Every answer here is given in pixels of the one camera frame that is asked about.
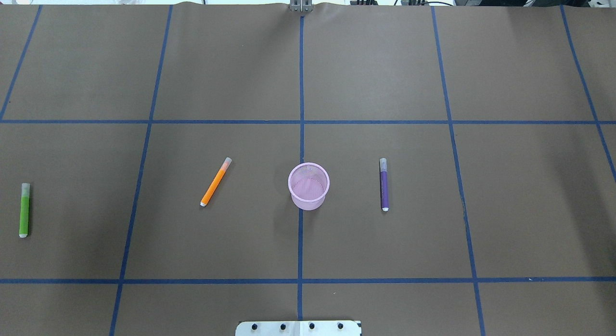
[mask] orange marker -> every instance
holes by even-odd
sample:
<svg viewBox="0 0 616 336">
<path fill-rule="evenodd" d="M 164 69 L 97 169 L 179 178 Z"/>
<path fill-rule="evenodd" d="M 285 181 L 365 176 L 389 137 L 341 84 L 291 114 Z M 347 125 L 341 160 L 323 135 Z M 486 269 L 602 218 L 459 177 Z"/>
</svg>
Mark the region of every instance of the orange marker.
<svg viewBox="0 0 616 336">
<path fill-rule="evenodd" d="M 227 157 L 225 159 L 225 162 L 222 163 L 220 170 L 218 170 L 218 174 L 216 174 L 216 177 L 212 181 L 212 184 L 209 185 L 207 192 L 205 192 L 205 195 L 203 195 L 203 198 L 201 199 L 201 205 L 203 207 L 205 207 L 205 205 L 207 205 L 209 200 L 212 198 L 214 191 L 216 190 L 216 188 L 218 188 L 218 183 L 220 183 L 220 180 L 222 180 L 222 176 L 225 176 L 225 173 L 227 172 L 227 169 L 230 164 L 231 164 L 231 158 Z"/>
</svg>

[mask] metal plate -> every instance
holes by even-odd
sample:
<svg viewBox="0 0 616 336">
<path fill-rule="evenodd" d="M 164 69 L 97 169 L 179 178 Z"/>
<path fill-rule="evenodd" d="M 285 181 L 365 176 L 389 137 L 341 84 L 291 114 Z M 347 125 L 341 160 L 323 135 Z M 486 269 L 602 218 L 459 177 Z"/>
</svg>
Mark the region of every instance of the metal plate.
<svg viewBox="0 0 616 336">
<path fill-rule="evenodd" d="M 360 321 L 242 322 L 235 336 L 361 336 Z"/>
</svg>

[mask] green marker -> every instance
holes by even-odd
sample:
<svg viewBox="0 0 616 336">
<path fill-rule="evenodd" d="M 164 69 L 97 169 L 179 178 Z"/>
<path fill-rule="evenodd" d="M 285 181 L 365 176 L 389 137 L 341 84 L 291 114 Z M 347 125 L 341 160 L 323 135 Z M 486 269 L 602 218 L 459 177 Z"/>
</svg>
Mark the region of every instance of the green marker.
<svg viewBox="0 0 616 336">
<path fill-rule="evenodd" d="M 28 218 L 30 214 L 30 184 L 22 183 L 22 211 L 19 214 L 19 237 L 28 236 Z"/>
</svg>

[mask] purple marker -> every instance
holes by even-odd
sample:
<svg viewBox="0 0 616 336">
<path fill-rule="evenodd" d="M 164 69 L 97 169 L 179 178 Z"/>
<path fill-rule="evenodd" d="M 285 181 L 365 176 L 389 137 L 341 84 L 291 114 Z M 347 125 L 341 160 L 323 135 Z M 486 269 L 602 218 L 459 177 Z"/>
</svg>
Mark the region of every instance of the purple marker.
<svg viewBox="0 0 616 336">
<path fill-rule="evenodd" d="M 389 211 L 389 195 L 387 193 L 387 159 L 381 158 L 381 209 Z"/>
</svg>

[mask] pink wire mesh basket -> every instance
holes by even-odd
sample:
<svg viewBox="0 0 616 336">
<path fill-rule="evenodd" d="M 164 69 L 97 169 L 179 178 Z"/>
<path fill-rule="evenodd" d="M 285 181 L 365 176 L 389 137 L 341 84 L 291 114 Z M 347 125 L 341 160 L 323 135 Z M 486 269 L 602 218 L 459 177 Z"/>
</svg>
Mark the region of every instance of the pink wire mesh basket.
<svg viewBox="0 0 616 336">
<path fill-rule="evenodd" d="M 297 165 L 289 174 L 289 191 L 293 203 L 311 211 L 323 204 L 325 194 L 330 189 L 330 176 L 315 163 Z"/>
</svg>

